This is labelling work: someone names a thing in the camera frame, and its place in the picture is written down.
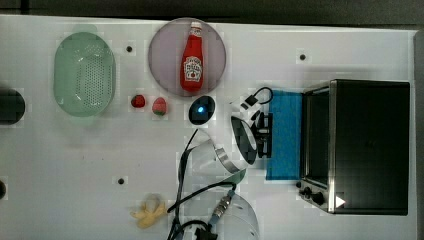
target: strawberry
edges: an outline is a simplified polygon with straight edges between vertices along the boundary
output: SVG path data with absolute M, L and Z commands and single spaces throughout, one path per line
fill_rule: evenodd
M 152 111 L 158 116 L 163 116 L 166 114 L 166 101 L 162 97 L 157 98 L 153 102 Z
M 131 100 L 131 105 L 135 108 L 142 108 L 146 105 L 146 100 L 143 95 L 135 95 Z

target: ketchup label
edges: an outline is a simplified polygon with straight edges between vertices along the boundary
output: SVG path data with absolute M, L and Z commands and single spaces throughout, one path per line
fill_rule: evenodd
M 199 82 L 202 76 L 202 62 L 197 57 L 188 57 L 184 62 L 186 81 Z

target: green plastic basket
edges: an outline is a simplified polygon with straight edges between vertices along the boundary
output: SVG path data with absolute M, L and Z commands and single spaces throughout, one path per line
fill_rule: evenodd
M 80 32 L 56 51 L 54 96 L 68 114 L 89 117 L 102 112 L 115 92 L 115 60 L 99 36 Z

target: red ketchup bottle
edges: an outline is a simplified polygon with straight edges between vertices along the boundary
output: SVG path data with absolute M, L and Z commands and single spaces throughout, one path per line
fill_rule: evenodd
M 197 92 L 203 84 L 202 25 L 192 22 L 181 61 L 180 84 L 188 92 Z

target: white table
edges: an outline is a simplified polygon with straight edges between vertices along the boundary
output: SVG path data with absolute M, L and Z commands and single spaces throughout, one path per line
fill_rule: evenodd
M 91 122 L 70 117 L 53 97 L 54 54 L 76 23 L 94 24 L 117 60 L 113 102 Z M 0 239 L 166 238 L 166 218 L 141 230 L 129 215 L 152 192 L 172 204 L 179 154 L 193 132 L 184 117 L 192 100 L 168 95 L 147 65 L 149 42 L 164 23 L 0 16 L 0 84 L 18 89 L 28 106 L 23 121 L 0 128 L 0 178 L 8 184 L 7 200 L 0 201 Z M 223 81 L 211 93 L 218 98 L 230 100 L 262 85 L 300 91 L 335 78 L 413 84 L 414 31 L 212 25 L 228 57 Z M 135 51 L 127 53 L 128 44 Z M 304 62 L 298 60 L 302 53 Z M 136 93 L 148 97 L 144 112 L 130 107 Z M 157 96 L 170 104 L 162 120 L 150 110 Z M 266 164 L 257 161 L 238 190 L 255 208 L 261 237 L 416 239 L 411 123 L 408 216 L 326 214 L 299 199 L 294 182 L 265 181 Z M 118 177 L 127 184 L 113 184 Z

